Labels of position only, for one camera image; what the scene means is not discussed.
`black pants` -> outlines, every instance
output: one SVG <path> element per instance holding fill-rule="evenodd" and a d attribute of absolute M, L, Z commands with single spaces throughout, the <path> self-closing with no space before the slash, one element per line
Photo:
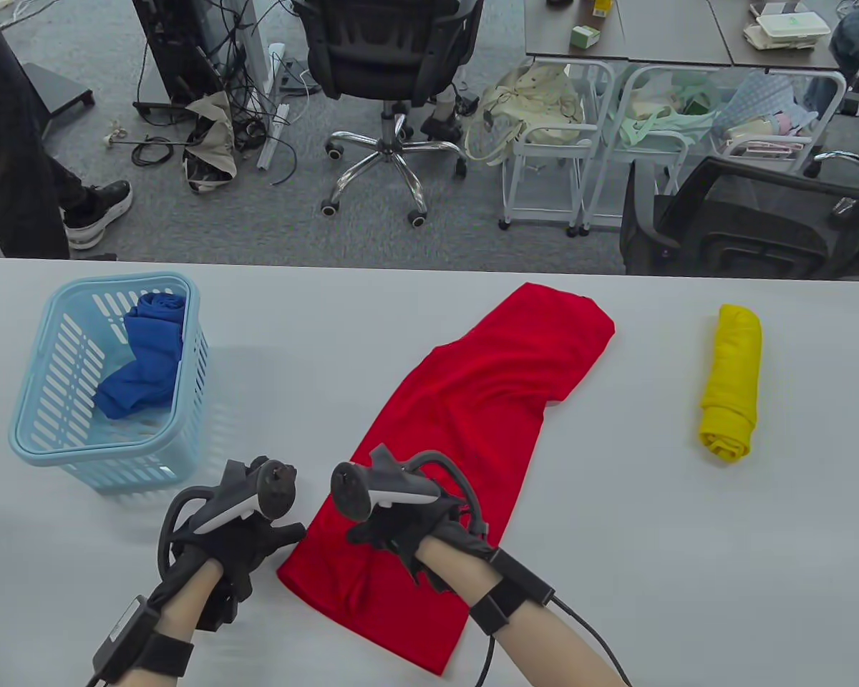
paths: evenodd
<path fill-rule="evenodd" d="M 69 258 L 60 210 L 82 181 L 44 151 L 34 89 L 0 32 L 0 249 L 7 258 Z"/>

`bag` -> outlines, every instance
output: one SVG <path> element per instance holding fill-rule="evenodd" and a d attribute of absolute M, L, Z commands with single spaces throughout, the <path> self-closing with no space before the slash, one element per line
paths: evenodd
<path fill-rule="evenodd" d="M 465 130 L 465 154 L 489 165 L 501 163 L 525 131 L 546 125 L 583 124 L 583 106 L 564 65 L 523 65 L 486 89 L 477 112 Z M 564 146 L 579 132 L 538 128 L 528 143 Z"/>
<path fill-rule="evenodd" d="M 639 87 L 627 79 L 626 88 L 633 88 L 620 124 L 620 137 L 627 146 L 642 143 L 653 131 L 677 131 L 692 146 L 713 127 L 722 103 L 714 83 L 693 72 L 653 72 Z"/>
<path fill-rule="evenodd" d="M 209 193 L 235 179 L 238 173 L 229 98 L 219 91 L 191 102 L 185 109 L 194 112 L 198 121 L 188 135 L 188 145 L 181 156 L 182 169 L 194 193 Z"/>

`hand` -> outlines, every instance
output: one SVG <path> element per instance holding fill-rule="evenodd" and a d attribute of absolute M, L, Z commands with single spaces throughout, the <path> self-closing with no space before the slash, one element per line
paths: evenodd
<path fill-rule="evenodd" d="M 370 544 L 378 550 L 396 554 L 404 568 L 419 582 L 424 572 L 439 592 L 452 591 L 438 575 L 417 559 L 417 549 L 426 537 L 436 537 L 449 546 L 477 558 L 486 558 L 494 547 L 469 534 L 462 526 L 462 508 L 465 502 L 442 491 L 442 496 L 430 504 L 393 504 L 375 507 L 369 520 L 356 525 L 347 533 L 351 544 Z"/>
<path fill-rule="evenodd" d="M 217 560 L 223 566 L 223 578 L 233 586 L 236 600 L 242 602 L 252 593 L 251 572 L 277 549 L 302 541 L 305 536 L 301 523 L 272 527 L 266 517 L 253 513 L 206 534 L 194 534 L 185 523 L 170 541 L 175 560 L 187 555 L 197 566 L 207 559 Z"/>

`desk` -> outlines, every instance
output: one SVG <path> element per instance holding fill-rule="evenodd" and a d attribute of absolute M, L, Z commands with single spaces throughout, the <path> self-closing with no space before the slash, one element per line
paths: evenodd
<path fill-rule="evenodd" d="M 821 40 L 813 50 L 757 50 L 744 39 L 752 16 L 752 0 L 615 0 L 607 19 L 592 17 L 593 0 L 576 0 L 567 7 L 550 7 L 545 0 L 525 0 L 525 54 L 532 57 L 629 59 L 721 67 L 819 69 L 838 71 Z M 807 0 L 810 7 L 836 26 L 833 8 L 825 0 Z M 570 45 L 574 26 L 602 30 L 593 48 Z"/>
<path fill-rule="evenodd" d="M 748 6 L 752 0 L 707 0 L 719 25 L 725 46 L 736 67 L 764 67 L 770 69 L 819 69 L 822 72 L 838 72 L 828 44 L 822 39 L 812 50 L 757 50 L 744 39 L 744 27 L 753 20 Z M 805 0 L 810 9 L 821 14 L 822 19 L 836 26 L 833 3 L 829 6 L 822 0 Z"/>
<path fill-rule="evenodd" d="M 525 53 L 534 57 L 730 65 L 707 0 L 615 0 L 615 9 L 607 19 L 592 17 L 592 6 L 593 0 L 577 0 L 554 9 L 544 0 L 525 0 Z M 602 36 L 593 48 L 574 48 L 570 32 L 574 26 L 586 24 L 600 29 Z"/>
<path fill-rule="evenodd" d="M 615 340 L 548 410 L 504 546 L 635 685 L 859 684 L 859 283 L 0 260 L 0 687 L 85 683 L 110 625 L 155 585 L 171 493 L 99 497 L 28 467 L 6 435 L 49 294 L 159 268 L 198 284 L 210 343 L 218 441 L 192 482 L 266 452 L 298 467 L 290 517 L 305 522 L 430 348 L 525 281 L 593 297 Z M 753 308 L 766 339 L 754 452 L 730 468 L 695 436 L 724 302 Z M 197 635 L 186 685 L 441 684 L 322 618 L 273 567 L 233 625 Z M 473 684 L 484 648 L 469 625 L 447 683 Z M 489 680 L 525 685 L 502 652 Z"/>

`yellow cloth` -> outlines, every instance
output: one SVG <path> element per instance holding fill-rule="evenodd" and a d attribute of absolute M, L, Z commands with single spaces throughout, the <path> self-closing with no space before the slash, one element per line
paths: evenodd
<path fill-rule="evenodd" d="M 701 403 L 700 441 L 726 462 L 737 462 L 751 452 L 763 338 L 753 312 L 738 305 L 719 308 L 713 373 Z"/>

